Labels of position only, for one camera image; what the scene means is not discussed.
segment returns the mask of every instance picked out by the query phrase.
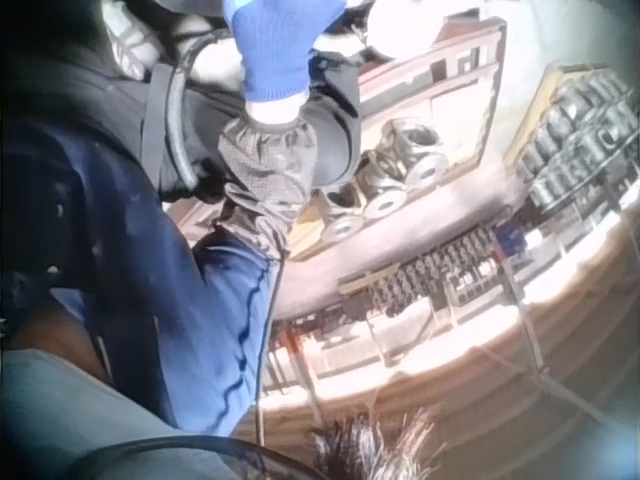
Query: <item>black hose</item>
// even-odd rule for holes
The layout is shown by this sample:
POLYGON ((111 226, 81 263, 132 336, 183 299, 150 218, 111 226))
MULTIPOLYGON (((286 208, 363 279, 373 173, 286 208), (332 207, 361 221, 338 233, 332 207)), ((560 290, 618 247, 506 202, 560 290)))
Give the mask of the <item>black hose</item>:
POLYGON ((188 191, 193 192, 198 185, 198 176, 191 167, 184 144, 184 122, 182 103, 189 73, 196 58, 208 45, 217 43, 228 34, 227 30, 216 30, 196 40, 182 55, 171 74, 166 103, 166 127, 169 152, 180 180, 188 191))
POLYGON ((269 303, 269 310, 267 312, 267 324, 265 325, 264 335, 260 344, 260 357, 258 357, 258 365, 256 368, 256 397, 255 397, 255 429, 256 429, 256 443, 264 447, 264 412, 260 407, 260 396, 262 394, 262 370, 264 367, 265 359, 269 354, 269 339, 271 338, 271 330, 273 325, 273 311, 276 305, 276 296, 280 289, 280 281, 282 280, 282 273, 289 256, 289 252, 281 251, 280 269, 276 275, 276 281, 273 286, 273 295, 271 296, 271 302, 269 303))
POLYGON ((326 480, 327 478, 322 473, 297 460, 249 442, 227 437, 179 435, 148 438, 101 448, 74 462, 66 471, 64 479, 91 480, 103 478, 109 467, 117 465, 122 460, 128 459, 133 455, 166 449, 204 450, 236 459, 243 458, 252 464, 255 462, 252 462, 249 457, 256 456, 262 460, 261 463, 264 463, 264 458, 267 458, 278 466, 286 467, 297 474, 296 478, 307 480, 326 480))

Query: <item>blue glove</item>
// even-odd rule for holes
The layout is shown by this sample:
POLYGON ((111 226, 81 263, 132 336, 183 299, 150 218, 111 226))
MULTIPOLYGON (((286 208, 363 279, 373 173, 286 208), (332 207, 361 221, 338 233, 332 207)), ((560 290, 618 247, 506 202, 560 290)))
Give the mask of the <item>blue glove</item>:
POLYGON ((246 70, 246 100, 304 92, 313 44, 344 9, 345 0, 225 0, 225 18, 246 70))

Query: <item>backpack strap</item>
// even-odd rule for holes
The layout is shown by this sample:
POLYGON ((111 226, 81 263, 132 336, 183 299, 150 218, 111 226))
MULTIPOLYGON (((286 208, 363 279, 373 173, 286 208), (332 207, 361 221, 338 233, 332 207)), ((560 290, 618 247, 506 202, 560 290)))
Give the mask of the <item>backpack strap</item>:
POLYGON ((160 185, 160 170, 165 151, 165 110, 171 73, 169 65, 157 63, 153 67, 142 123, 140 165, 156 190, 160 185))

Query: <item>blue jacket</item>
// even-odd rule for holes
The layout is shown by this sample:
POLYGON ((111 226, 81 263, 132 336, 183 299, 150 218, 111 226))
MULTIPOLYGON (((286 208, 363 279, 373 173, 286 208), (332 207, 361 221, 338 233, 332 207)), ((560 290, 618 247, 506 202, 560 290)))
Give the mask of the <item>blue jacket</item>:
POLYGON ((120 392, 171 426, 230 434, 279 266, 224 232, 192 251, 137 164, 67 120, 3 118, 2 190, 11 326, 53 297, 104 344, 120 392))

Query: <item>metal pipe fitting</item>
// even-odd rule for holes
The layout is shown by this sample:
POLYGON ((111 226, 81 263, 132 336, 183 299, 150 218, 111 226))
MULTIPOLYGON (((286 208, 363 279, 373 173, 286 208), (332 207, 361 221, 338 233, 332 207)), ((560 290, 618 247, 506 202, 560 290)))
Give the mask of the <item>metal pipe fitting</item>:
POLYGON ((547 112, 546 120, 549 134, 560 144, 564 144, 567 138, 569 138, 575 130, 571 119, 558 104, 551 106, 547 112))
POLYGON ((377 219, 398 210, 407 201, 403 172, 393 159, 369 151, 368 163, 356 174, 356 184, 366 199, 365 218, 377 219))
POLYGON ((322 241, 341 242, 358 232, 364 225, 364 219, 357 214, 361 206, 358 191, 351 183, 318 190, 317 207, 325 225, 320 234, 322 241))
POLYGON ((564 111, 574 126, 589 123, 597 115, 574 80, 560 85, 554 103, 564 111))
POLYGON ((409 188, 436 184, 449 167, 442 141, 431 127, 414 119, 394 119, 383 128, 380 148, 400 162, 409 188))

